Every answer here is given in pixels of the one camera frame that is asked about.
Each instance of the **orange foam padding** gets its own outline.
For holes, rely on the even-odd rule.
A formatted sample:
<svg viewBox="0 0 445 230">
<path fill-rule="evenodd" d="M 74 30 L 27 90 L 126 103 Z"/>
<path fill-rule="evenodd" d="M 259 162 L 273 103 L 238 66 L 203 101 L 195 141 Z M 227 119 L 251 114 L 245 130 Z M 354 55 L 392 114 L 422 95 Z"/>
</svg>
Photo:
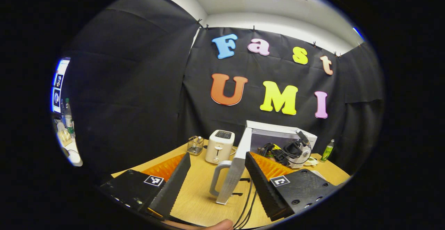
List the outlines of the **orange foam padding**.
<svg viewBox="0 0 445 230">
<path fill-rule="evenodd" d="M 173 173 L 173 171 L 175 170 L 175 168 L 178 166 L 179 162 L 183 159 L 185 155 L 186 154 L 183 153 L 181 155 L 168 159 L 164 162 L 161 162 L 155 166 L 152 166 L 151 168 L 142 171 L 141 173 L 164 178 L 164 181 L 167 182 L 168 179 L 170 179 L 171 174 Z"/>
<path fill-rule="evenodd" d="M 267 181 L 270 181 L 271 178 L 294 172 L 292 169 L 285 167 L 280 163 L 270 160 L 266 157 L 263 157 L 260 154 L 256 154 L 254 152 L 249 152 L 249 154 L 251 154 L 251 156 L 255 159 L 255 162 L 258 164 L 259 168 L 261 168 L 261 171 L 267 178 Z"/>
</svg>

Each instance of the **orange letter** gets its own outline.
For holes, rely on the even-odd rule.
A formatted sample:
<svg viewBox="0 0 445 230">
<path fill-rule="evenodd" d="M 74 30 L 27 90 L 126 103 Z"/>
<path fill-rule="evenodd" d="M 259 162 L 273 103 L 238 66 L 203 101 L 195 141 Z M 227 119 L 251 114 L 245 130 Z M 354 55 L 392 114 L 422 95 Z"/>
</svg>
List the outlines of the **orange letter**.
<svg viewBox="0 0 445 230">
<path fill-rule="evenodd" d="M 327 56 L 321 56 L 320 59 L 323 61 L 323 69 L 328 75 L 332 75 L 334 72 L 329 68 L 332 62 L 327 58 Z"/>
<path fill-rule="evenodd" d="M 210 91 L 210 96 L 213 101 L 218 104 L 232 106 L 236 105 L 240 102 L 241 97 L 243 96 L 244 84 L 248 82 L 248 79 L 240 76 L 236 76 L 233 78 L 235 81 L 235 92 L 232 97 L 224 96 L 224 86 L 226 85 L 226 81 L 229 79 L 229 76 L 221 73 L 212 74 L 213 84 L 212 89 Z"/>
</svg>

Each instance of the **blue letter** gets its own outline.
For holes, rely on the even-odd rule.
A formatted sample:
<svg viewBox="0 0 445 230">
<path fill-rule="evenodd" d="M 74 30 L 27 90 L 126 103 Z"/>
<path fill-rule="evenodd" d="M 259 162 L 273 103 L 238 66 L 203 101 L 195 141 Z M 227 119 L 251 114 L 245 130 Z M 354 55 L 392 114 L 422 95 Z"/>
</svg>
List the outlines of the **blue letter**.
<svg viewBox="0 0 445 230">
<path fill-rule="evenodd" d="M 229 50 L 229 47 L 235 49 L 235 41 L 233 40 L 237 39 L 238 37 L 232 33 L 219 38 L 214 38 L 212 40 L 212 42 L 216 44 L 216 47 L 218 48 L 219 51 L 218 59 L 224 59 L 235 55 L 234 52 Z"/>
</svg>

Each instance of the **yellow letter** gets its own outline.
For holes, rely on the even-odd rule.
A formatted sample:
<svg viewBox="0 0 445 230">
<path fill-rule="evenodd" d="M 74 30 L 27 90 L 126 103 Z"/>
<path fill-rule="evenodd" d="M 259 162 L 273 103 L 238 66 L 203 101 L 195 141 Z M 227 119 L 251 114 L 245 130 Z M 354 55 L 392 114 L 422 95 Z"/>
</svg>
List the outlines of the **yellow letter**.
<svg viewBox="0 0 445 230">
<path fill-rule="evenodd" d="M 307 64 L 306 49 L 296 46 L 294 47 L 293 52 L 294 55 L 292 56 L 292 58 L 294 59 L 295 62 L 303 65 Z"/>
<path fill-rule="evenodd" d="M 296 86 L 286 86 L 283 93 L 280 93 L 278 86 L 273 81 L 265 81 L 262 83 L 266 87 L 266 94 L 264 95 L 264 103 L 259 106 L 259 109 L 263 111 L 272 111 L 272 101 L 274 102 L 275 111 L 279 112 L 284 104 L 284 108 L 281 110 L 283 114 L 295 115 L 295 96 L 298 92 Z"/>
</svg>

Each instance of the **pink letter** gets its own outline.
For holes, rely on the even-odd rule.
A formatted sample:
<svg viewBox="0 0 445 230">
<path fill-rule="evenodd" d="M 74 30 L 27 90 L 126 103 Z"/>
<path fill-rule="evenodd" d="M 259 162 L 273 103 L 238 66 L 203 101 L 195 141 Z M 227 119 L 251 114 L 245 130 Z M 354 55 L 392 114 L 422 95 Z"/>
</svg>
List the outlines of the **pink letter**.
<svg viewBox="0 0 445 230">
<path fill-rule="evenodd" d="M 262 56 L 269 55 L 269 43 L 267 43 L 267 41 L 262 39 L 252 39 L 251 42 L 253 43 L 248 45 L 249 51 L 259 53 Z"/>
<path fill-rule="evenodd" d="M 325 92 L 314 92 L 315 96 L 317 97 L 317 112 L 315 113 L 315 117 L 320 119 L 327 118 L 326 113 L 326 97 L 327 93 Z"/>
</svg>

